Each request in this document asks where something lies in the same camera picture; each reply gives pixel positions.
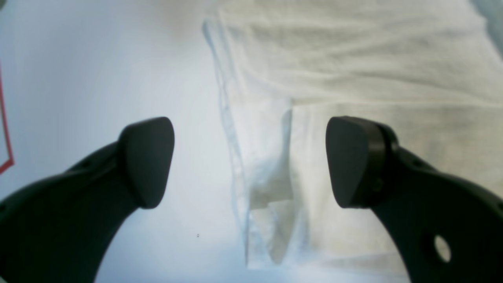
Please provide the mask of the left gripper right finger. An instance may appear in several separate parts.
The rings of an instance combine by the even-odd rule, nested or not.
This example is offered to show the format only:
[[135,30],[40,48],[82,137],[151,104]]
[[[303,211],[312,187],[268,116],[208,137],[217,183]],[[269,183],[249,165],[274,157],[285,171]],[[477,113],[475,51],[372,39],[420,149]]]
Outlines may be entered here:
[[412,283],[501,283],[502,199],[402,148],[385,124],[330,118],[325,145],[341,208],[369,208]]

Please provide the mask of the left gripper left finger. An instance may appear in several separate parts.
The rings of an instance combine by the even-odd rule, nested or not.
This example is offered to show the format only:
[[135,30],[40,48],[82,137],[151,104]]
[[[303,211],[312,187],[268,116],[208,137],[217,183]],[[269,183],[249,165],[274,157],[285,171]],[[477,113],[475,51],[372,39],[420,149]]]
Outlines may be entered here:
[[174,144],[169,118],[129,124],[115,143],[5,198],[1,279],[93,283],[127,217],[161,203]]

